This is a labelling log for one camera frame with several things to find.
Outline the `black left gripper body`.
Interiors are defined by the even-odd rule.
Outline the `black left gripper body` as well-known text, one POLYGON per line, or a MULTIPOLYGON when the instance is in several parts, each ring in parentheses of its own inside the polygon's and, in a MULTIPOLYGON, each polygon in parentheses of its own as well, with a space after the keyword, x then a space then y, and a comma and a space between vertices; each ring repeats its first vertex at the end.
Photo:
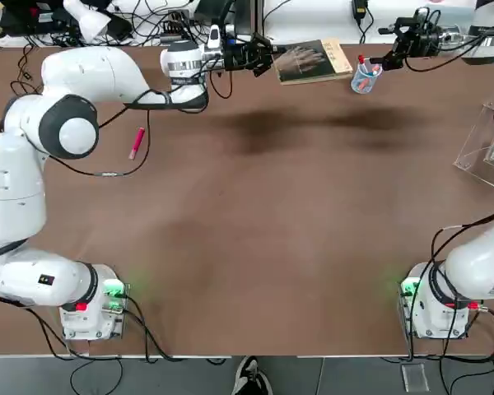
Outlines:
POLYGON ((224 69, 226 71, 253 70, 255 66, 255 45, 252 43, 232 44, 226 41, 224 46, 224 69))

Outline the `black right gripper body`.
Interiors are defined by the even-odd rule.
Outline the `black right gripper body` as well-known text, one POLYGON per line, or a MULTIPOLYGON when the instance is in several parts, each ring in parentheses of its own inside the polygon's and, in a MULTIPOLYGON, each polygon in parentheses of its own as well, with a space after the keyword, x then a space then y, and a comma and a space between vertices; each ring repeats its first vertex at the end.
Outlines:
POLYGON ((436 56, 439 50, 439 28, 431 21, 410 18, 407 38, 408 56, 436 56))

